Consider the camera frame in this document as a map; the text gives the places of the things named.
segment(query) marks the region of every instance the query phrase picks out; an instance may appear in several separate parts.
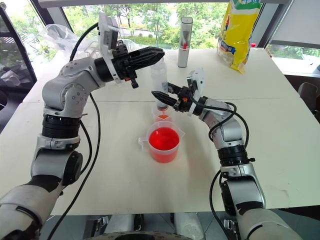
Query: test tube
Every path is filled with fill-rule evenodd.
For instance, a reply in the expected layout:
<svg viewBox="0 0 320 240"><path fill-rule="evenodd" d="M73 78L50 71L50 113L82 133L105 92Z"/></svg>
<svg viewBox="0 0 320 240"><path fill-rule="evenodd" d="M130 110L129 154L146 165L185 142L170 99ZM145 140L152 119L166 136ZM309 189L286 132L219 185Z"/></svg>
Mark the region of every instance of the test tube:
<svg viewBox="0 0 320 240"><path fill-rule="evenodd" d="M161 58L156 64L151 65L151 78L153 81L153 89L155 91L160 91L165 94L168 93L168 79L167 79L167 65L164 58ZM167 104L161 101L156 101L156 107L158 110L163 111L168 108Z"/></svg>

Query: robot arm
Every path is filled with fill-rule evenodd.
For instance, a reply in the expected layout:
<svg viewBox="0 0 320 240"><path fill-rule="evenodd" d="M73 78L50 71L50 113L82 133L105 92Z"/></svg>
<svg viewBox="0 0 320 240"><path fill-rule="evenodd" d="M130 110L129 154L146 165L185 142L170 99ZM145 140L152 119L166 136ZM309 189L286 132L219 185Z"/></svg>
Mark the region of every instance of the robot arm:
<svg viewBox="0 0 320 240"><path fill-rule="evenodd" d="M176 94L178 100L163 92L152 94L176 111L188 112L205 122L210 129L228 118L231 113L211 106L231 110L230 106L211 98L200 97L204 88L204 72L198 69L187 77L188 87L168 83L168 92ZM196 105L191 97L199 103ZM301 240L278 215L266 209L265 197L260 187L254 166L254 158L248 158L240 124L233 117L214 129L211 138L220 159L220 171L225 179L221 183L221 195L225 211L237 218L238 230L243 240Z"/></svg>
<svg viewBox="0 0 320 240"><path fill-rule="evenodd" d="M86 57L67 63L59 75L45 84L42 133L31 165L31 180L0 199L0 239L37 239L39 231L65 187L78 180L83 156L75 149L81 117L90 93L107 82L131 81L137 88L136 70L155 64L162 49L146 47L128 52L117 41L118 26L99 16L98 59Z"/></svg>

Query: plastic beaker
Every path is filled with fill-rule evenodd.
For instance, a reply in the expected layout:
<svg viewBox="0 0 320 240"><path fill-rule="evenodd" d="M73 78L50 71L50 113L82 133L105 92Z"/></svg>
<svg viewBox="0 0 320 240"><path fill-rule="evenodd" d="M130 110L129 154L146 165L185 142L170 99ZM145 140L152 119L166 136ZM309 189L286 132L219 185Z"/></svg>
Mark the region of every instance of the plastic beaker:
<svg viewBox="0 0 320 240"><path fill-rule="evenodd" d="M154 106L151 110L152 112L152 117L153 121L159 122L159 121L172 121L172 113L173 109L171 107L168 107L167 109L164 110L159 110L158 106Z"/></svg>
<svg viewBox="0 0 320 240"><path fill-rule="evenodd" d="M145 137L139 137L138 143L154 160L165 164L175 159L184 135L171 121L157 121L150 126Z"/></svg>
<svg viewBox="0 0 320 240"><path fill-rule="evenodd" d="M164 58L161 58L160 61L150 66L151 69L151 78L153 81L153 90L160 91L165 94L168 93L168 79L167 79L167 65L164 61ZM167 104L156 100L156 105L159 109L165 110L168 108Z"/></svg>

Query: black cable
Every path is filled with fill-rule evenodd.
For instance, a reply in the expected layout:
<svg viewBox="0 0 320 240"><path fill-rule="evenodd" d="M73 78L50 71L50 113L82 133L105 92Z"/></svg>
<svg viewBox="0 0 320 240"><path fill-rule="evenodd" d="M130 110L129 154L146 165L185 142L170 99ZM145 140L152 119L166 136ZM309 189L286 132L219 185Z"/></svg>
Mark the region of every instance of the black cable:
<svg viewBox="0 0 320 240"><path fill-rule="evenodd" d="M95 23L93 24L91 27L89 27L83 34L82 36L79 38L79 40L76 42L72 52L71 52L71 55L70 55L70 59L69 59L69 62L71 62L75 55L76 55L76 52L78 50L78 47L80 45L80 43L82 42L82 40L88 35L88 33L90 33L93 29L95 29L96 27L98 27L98 23Z"/></svg>
<svg viewBox="0 0 320 240"><path fill-rule="evenodd" d="M215 209L214 209L214 205L213 205L213 201L212 201L212 192L213 192L214 185L215 185L215 182L216 182L216 180L217 180L217 177L219 176L220 173L221 173L221 171L219 170L219 171L215 174L215 176L214 176L214 178L213 178L213 180L212 180L212 182L211 182L210 190L209 190L209 203L210 203L211 212L212 212L215 220L216 220L217 223L220 225L220 227L221 227L221 229L223 230L226 238L227 238L228 240L231 240L231 237L230 237L229 233L227 232L225 226L222 224L220 218L218 217L218 215L217 215L217 213L216 213L216 211L215 211Z"/></svg>
<svg viewBox="0 0 320 240"><path fill-rule="evenodd" d="M90 93L90 98L93 102L93 105L95 107L95 110L96 110L96 114L97 114L97 118L98 118L98 141L97 141L97 145L96 145L96 151L95 151L95 155L94 155L94 158L93 158L93 162L92 162L92 165L89 169L89 171L87 172L87 174L85 175L78 191L76 192L73 200L71 201L70 205L67 207L67 209L65 210L65 212L62 214L62 216L59 218L58 222L54 225L53 229L51 230L50 232L50 235L49 237L47 238L47 240L50 240L53 235L55 234L55 231L57 230L57 228L59 227L60 223L63 221L63 219L65 218L65 216L68 214L68 212L70 211L70 209L72 208L72 206L75 204L79 194L81 193L81 190L82 188L84 187L91 171L93 170L94 166L95 166L95 163L97 161L97 157L98 157L98 153L99 153L99 147L100 147L100 138L101 138L101 122L100 122L100 112L99 112L99 109L98 109L98 106L94 100L94 98L92 97L91 93Z"/></svg>
<svg viewBox="0 0 320 240"><path fill-rule="evenodd" d="M220 126L222 126L222 124L225 124L227 121L229 121L229 120L235 115L235 113L236 113L236 111L237 111L237 106L236 106L236 105L234 105L234 104L231 103L231 102L225 102L225 103L228 104L228 105L233 106L233 111L232 111L232 113L230 114L230 116L228 116L225 120L219 122L218 124L214 125L214 126L210 129L210 131L209 131L209 133L208 133L208 136L209 136L209 139L210 139L212 142L214 141L214 139L213 139L213 137L212 137L212 133L214 132L214 130L216 130L217 127L220 127Z"/></svg>
<svg viewBox="0 0 320 240"><path fill-rule="evenodd" d="M199 107L201 107L201 108L204 108L204 109L212 109L212 110L219 110L219 111L225 111L225 112L231 113L231 115L232 115L232 114L233 114L233 115L236 115L236 116L243 122L243 125L244 125L244 127L245 127L246 136L245 136L244 146L245 146L245 147L248 146L248 143L249 143L249 127L248 127L248 124L247 124L246 120L245 120L239 113L235 112L234 110L230 110L230 109L226 109L226 108L222 108L222 107L215 107L215 106L204 105L204 104L196 101L196 100L194 99L194 97L192 96L192 93L191 93L191 92L189 93L189 97L190 97L191 101L192 101L195 105L197 105L197 106L199 106Z"/></svg>
<svg viewBox="0 0 320 240"><path fill-rule="evenodd" d="M220 176L219 176L219 186L221 186L221 183L222 183L222 175L220 174Z"/></svg>
<svg viewBox="0 0 320 240"><path fill-rule="evenodd" d="M89 145L89 156L88 156L88 160L86 161L83 169L81 170L81 175L84 173L84 171L87 169L87 167L89 166L89 163L91 161L91 157L92 157L92 144L91 144L91 139L90 139L90 136L89 136L89 133L84 125L84 123L80 120L80 126L82 127L83 131L84 131L84 134L86 136L86 139L88 141L88 145Z"/></svg>
<svg viewBox="0 0 320 240"><path fill-rule="evenodd" d="M76 55L76 52L77 52L77 49L78 49L78 46L80 45L81 41L86 37L86 35L91 31L93 30L94 28L96 28L98 26L98 23L92 25L87 31L85 31L83 33L83 35L79 38L79 40L77 41L77 43L75 44L74 46L74 49L72 50L72 53L71 53L71 56L70 56L70 61L72 61ZM94 158L93 158L93 162L91 164L91 167L89 168L89 171L87 172L87 174L85 175L78 191L76 192L74 198L72 199L70 205L67 207L67 209L64 211L64 213L62 214L62 216L59 218L58 222L54 225L53 229L51 230L47 240L51 240L51 238L53 237L53 235L55 234L57 228L59 227L59 225L61 224L61 222L63 221L63 219L65 218L65 216L68 214L68 212L70 211L70 209L73 207L73 205L75 204L78 196L80 195L84 185L86 184L86 181L89 177L89 175L91 174L95 164L96 164L96 161L97 161L97 158L98 158L98 153L99 153L99 147L100 147L100 139L101 139L101 121L100 121L100 112L99 112L99 108L96 104L96 101L94 100L94 97L92 96L92 94L90 93L90 98L93 102L93 105L94 105L94 108L96 110L96 114L97 114L97 120L98 120L98 140L97 140L97 144L96 144L96 151L95 151L95 154L94 154ZM85 128L85 126L83 125L82 121L80 121L80 125L81 127L83 128L83 131L84 131L84 134L85 136L87 137L87 140L88 140L88 144L89 144L89 158L88 158L88 161L87 163L85 164L84 168L81 170L81 173L83 173L86 168L88 167L90 161L91 161L91 156L92 156L92 144L91 144L91 140L90 140L90 137L89 137L89 134L88 134L88 131L87 129Z"/></svg>

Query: cup handle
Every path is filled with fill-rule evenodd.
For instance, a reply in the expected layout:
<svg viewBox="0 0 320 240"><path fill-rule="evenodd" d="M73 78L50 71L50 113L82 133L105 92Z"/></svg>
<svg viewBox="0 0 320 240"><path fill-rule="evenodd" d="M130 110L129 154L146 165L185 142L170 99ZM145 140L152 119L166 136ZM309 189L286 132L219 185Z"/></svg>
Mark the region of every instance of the cup handle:
<svg viewBox="0 0 320 240"><path fill-rule="evenodd" d="M148 152L149 151L148 139L145 136L139 137L138 143L141 146L141 150L143 152Z"/></svg>
<svg viewBox="0 0 320 240"><path fill-rule="evenodd" d="M186 133L184 131L182 131L181 129L179 129L178 134L179 134L180 139L182 139L186 135Z"/></svg>

